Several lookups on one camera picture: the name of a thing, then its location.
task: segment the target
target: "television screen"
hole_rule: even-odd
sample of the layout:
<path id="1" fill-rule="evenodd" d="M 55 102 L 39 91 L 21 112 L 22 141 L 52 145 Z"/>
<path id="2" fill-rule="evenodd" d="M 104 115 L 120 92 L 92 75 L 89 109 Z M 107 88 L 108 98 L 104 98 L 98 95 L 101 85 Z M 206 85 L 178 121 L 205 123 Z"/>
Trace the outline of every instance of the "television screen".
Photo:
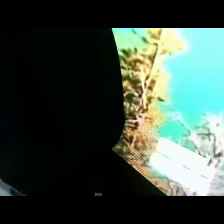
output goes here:
<path id="1" fill-rule="evenodd" d="M 113 150 L 166 195 L 224 195 L 224 29 L 113 33 L 126 113 Z"/>

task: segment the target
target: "teal sky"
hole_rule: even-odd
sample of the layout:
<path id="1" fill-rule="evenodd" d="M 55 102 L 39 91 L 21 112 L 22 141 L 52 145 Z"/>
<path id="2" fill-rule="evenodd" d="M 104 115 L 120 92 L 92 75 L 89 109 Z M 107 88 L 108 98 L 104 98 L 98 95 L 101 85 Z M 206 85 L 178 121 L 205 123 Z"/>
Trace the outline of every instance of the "teal sky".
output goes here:
<path id="1" fill-rule="evenodd" d="M 119 33 L 122 45 L 135 44 L 130 29 L 114 29 L 115 35 Z M 144 33 L 143 28 L 136 31 Z M 165 63 L 171 74 L 171 106 L 195 126 L 203 113 L 224 111 L 224 29 L 181 28 L 180 31 L 188 42 L 189 50 Z M 176 139 L 182 132 L 178 124 L 168 122 L 161 135 Z"/>

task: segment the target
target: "screen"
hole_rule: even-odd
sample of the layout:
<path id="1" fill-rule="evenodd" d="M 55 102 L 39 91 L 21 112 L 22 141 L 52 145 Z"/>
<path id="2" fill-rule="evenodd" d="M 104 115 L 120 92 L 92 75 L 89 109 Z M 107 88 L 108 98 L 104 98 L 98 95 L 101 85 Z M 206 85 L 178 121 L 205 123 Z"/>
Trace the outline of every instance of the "screen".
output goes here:
<path id="1" fill-rule="evenodd" d="M 126 113 L 113 150 L 166 195 L 224 195 L 224 29 L 113 33 Z"/>

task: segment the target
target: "turquoise water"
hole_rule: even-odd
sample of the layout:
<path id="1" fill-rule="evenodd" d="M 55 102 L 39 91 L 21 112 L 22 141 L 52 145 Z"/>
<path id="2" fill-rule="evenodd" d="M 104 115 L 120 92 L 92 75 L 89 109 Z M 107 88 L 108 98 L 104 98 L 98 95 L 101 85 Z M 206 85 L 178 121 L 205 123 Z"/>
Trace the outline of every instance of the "turquoise water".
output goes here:
<path id="1" fill-rule="evenodd" d="M 135 30 L 144 34 L 143 28 Z M 118 45 L 122 47 L 140 44 L 130 32 L 131 28 L 115 28 L 113 31 L 119 36 Z M 167 108 L 174 108 L 189 125 L 195 126 L 203 113 L 224 111 L 224 29 L 181 28 L 180 31 L 189 50 L 165 63 L 171 74 L 171 104 Z M 182 127 L 171 120 L 160 131 L 162 136 L 174 141 L 183 133 Z"/>

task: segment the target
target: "person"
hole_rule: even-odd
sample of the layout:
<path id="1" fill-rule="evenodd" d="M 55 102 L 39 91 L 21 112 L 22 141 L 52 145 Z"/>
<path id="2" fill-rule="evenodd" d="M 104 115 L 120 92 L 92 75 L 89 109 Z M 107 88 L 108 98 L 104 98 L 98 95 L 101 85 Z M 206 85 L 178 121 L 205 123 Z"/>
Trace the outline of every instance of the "person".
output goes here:
<path id="1" fill-rule="evenodd" d="M 112 29 L 0 31 L 0 178 L 21 195 L 103 191 L 125 122 Z"/>

